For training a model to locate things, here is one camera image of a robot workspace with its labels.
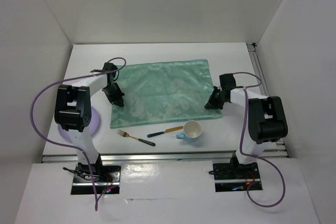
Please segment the green patterned cloth placemat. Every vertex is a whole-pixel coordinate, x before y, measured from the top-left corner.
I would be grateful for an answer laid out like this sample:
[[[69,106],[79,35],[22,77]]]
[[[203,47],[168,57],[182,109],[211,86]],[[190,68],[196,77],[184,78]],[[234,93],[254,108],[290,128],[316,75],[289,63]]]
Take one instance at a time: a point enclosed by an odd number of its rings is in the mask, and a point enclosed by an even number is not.
[[[213,92],[206,59],[128,65],[117,84],[124,107],[112,106],[112,129],[222,117],[205,109]]]

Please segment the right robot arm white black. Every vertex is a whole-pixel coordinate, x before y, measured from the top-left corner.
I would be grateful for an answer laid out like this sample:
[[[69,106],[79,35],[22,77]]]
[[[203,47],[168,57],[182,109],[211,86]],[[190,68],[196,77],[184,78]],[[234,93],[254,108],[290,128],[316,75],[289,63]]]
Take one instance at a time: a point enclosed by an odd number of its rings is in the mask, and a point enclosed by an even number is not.
[[[247,88],[214,90],[205,105],[207,110],[221,110],[232,103],[244,108],[239,149],[232,155],[228,171],[242,178],[256,168],[256,159],[274,142],[287,136],[288,125],[280,97],[267,97]]]

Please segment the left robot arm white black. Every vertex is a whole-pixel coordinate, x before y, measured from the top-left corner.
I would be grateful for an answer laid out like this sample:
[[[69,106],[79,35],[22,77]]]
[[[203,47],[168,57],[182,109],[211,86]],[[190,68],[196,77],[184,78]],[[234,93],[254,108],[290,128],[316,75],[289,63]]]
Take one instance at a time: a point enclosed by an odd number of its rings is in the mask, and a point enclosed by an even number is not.
[[[76,148],[79,171],[93,182],[103,177],[104,169],[89,131],[91,97],[103,91],[112,105],[124,107],[124,93],[115,82],[116,79],[114,73],[92,76],[72,85],[62,84],[57,90],[55,121],[68,132]]]

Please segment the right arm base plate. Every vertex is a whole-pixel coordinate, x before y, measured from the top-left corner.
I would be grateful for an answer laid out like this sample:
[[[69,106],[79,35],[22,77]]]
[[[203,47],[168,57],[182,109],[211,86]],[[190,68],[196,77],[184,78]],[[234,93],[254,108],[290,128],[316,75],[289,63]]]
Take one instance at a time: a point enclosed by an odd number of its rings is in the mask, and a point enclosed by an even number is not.
[[[234,165],[230,163],[213,163],[213,169],[208,172],[214,178],[215,191],[234,192],[262,190],[262,183],[257,163]]]

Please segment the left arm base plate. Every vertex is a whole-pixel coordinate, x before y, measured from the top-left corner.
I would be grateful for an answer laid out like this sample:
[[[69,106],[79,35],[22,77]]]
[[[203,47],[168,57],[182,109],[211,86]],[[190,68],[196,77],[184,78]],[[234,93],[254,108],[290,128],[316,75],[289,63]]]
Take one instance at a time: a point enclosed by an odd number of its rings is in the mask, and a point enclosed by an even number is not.
[[[74,169],[63,168],[71,172],[73,176],[71,195],[93,195],[93,187],[89,172],[83,172],[78,165]],[[107,165],[103,167],[102,175],[93,174],[97,195],[105,190],[105,194],[113,195],[120,193],[120,165]]]

